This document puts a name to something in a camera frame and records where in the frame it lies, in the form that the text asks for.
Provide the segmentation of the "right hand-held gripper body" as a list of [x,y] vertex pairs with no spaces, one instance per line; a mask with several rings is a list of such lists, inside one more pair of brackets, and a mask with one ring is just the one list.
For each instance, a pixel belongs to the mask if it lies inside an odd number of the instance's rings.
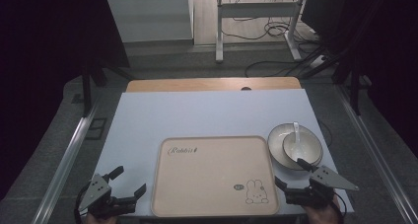
[[349,182],[326,166],[304,166],[311,173],[309,185],[293,188],[284,185],[284,194],[288,204],[309,206],[315,209],[326,207],[333,201],[334,190],[358,190],[359,187]]

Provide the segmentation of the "white bowl with dark rim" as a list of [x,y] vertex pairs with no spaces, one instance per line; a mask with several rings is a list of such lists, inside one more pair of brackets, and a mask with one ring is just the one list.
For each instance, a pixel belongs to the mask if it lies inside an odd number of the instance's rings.
[[[301,134],[301,143],[305,149],[305,157],[303,158],[310,164],[315,164],[319,162],[322,157],[322,146],[317,137],[313,134],[302,132]],[[291,132],[285,136],[282,144],[283,151],[285,156],[292,162],[297,163],[293,160],[292,150],[295,142],[295,133]]]

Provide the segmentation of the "person's left hand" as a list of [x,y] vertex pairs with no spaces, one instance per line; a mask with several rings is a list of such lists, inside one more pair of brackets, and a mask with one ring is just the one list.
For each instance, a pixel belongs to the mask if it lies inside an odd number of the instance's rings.
[[96,218],[88,213],[86,216],[86,224],[117,224],[117,218],[115,216],[109,217],[108,219]]

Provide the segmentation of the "white ceramic spoon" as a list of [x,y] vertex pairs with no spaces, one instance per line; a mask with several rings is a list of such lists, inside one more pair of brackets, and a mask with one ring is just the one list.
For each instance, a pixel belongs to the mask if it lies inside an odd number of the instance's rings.
[[293,160],[297,162],[299,159],[303,159],[305,157],[305,149],[303,144],[301,143],[301,134],[300,134],[300,125],[294,121],[294,133],[295,133],[295,142],[292,150]]

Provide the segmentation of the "white ceramic bowl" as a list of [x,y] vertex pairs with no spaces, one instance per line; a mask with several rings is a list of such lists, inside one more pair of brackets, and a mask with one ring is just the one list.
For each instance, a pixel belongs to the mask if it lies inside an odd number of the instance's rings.
[[[300,125],[300,131],[315,135],[309,129],[307,129],[306,127],[302,125]],[[300,167],[297,163],[290,161],[285,156],[285,153],[282,148],[282,144],[283,144],[283,140],[285,136],[291,132],[294,132],[293,123],[284,123],[284,124],[277,125],[269,133],[267,144],[268,144],[271,155],[280,165],[291,170],[302,171],[303,170],[302,167]]]

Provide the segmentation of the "dark floor hatch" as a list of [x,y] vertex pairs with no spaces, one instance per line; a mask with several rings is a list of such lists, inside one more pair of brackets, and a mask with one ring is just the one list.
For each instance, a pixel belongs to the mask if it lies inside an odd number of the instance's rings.
[[86,140],[101,140],[105,132],[106,117],[94,118],[86,134]]

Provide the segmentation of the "beige tray with rabbit print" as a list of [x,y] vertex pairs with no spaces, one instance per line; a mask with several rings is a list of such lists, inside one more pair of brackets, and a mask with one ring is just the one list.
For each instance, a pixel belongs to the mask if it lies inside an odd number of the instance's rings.
[[263,138],[170,138],[162,143],[152,197],[156,216],[265,216],[279,208]]

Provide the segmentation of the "black stand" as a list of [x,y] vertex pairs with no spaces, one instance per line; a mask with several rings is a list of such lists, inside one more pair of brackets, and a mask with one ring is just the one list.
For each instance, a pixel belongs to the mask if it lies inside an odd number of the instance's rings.
[[84,99],[84,112],[83,117],[87,117],[93,109],[92,94],[91,94],[91,81],[99,86],[103,87],[106,85],[107,78],[105,76],[104,69],[108,69],[116,75],[125,78],[128,81],[135,80],[132,74],[129,74],[122,69],[111,65],[103,60],[98,59],[94,63],[84,64],[82,66],[82,85],[83,85],[83,99]]
[[355,49],[352,45],[347,46],[339,53],[329,57],[327,60],[319,64],[314,69],[303,73],[299,76],[299,79],[309,79],[319,72],[338,64],[334,73],[332,74],[331,80],[334,84],[343,84],[347,78],[350,78],[349,88],[349,105],[354,111],[355,115],[360,115],[358,106],[359,101],[359,90],[360,90],[360,69],[355,62]]

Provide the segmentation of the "white board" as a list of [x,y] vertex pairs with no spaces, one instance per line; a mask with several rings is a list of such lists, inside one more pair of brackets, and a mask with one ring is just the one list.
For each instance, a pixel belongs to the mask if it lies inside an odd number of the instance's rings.
[[[321,134],[303,89],[124,93],[96,171],[103,174],[118,166],[124,168],[123,174],[110,184],[116,196],[130,195],[146,184],[147,191],[138,200],[134,214],[157,218],[152,211],[152,197],[160,148],[165,140],[259,136],[266,142],[274,127],[294,121],[315,135]],[[270,159],[274,181],[278,177],[290,187],[307,185],[308,173],[280,165],[271,154]],[[303,213],[302,207],[288,204],[283,192],[275,187],[279,211],[265,216]]]

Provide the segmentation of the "white power strip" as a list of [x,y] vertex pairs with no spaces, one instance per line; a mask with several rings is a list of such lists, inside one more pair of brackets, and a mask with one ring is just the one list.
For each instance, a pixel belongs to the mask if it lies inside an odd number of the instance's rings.
[[327,55],[318,56],[310,65],[310,68],[316,68],[328,59]]

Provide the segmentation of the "wooden table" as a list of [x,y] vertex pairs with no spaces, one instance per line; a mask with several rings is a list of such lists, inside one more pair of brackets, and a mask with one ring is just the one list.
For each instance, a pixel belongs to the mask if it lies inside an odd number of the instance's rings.
[[197,92],[197,91],[240,91],[242,87],[253,90],[301,89],[295,77],[255,77],[255,78],[190,78],[133,80],[126,92]]

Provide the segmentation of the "black curtain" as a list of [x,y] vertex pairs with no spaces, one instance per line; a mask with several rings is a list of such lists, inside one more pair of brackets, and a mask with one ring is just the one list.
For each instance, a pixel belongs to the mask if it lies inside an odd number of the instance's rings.
[[418,0],[307,0],[302,21],[333,54],[369,23],[355,62],[375,107],[418,155]]
[[0,0],[0,200],[85,67],[129,65],[107,0]]

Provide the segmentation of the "white cabinet panel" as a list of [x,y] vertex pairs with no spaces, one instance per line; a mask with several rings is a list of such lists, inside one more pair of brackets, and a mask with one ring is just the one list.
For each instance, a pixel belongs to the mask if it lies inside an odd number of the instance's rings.
[[189,0],[107,0],[123,42],[193,39]]

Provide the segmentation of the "metal rail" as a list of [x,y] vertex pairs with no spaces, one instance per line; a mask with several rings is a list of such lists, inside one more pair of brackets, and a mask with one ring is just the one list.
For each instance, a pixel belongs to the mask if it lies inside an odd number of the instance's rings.
[[80,118],[55,174],[38,206],[31,224],[47,224],[69,177],[79,150],[93,121],[102,96],[97,96]]
[[357,115],[352,109],[348,93],[345,91],[343,86],[335,86],[335,91],[355,129],[357,130],[362,143],[368,151],[371,160],[377,168],[378,173],[380,174],[383,183],[391,196],[391,199],[394,201],[394,204],[404,220],[404,223],[418,224],[418,213],[414,210],[410,198],[383,157],[377,142],[373,138],[368,127],[365,125],[362,117]]

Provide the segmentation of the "white metal desk frame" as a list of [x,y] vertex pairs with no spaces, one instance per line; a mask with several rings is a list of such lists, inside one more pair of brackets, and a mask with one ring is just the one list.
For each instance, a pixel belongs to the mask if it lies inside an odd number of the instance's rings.
[[223,3],[217,0],[217,34],[216,34],[216,55],[217,63],[224,59],[222,23],[227,18],[270,18],[288,17],[290,26],[284,32],[284,38],[295,61],[301,61],[302,56],[296,46],[294,33],[304,0],[293,2],[274,3]]

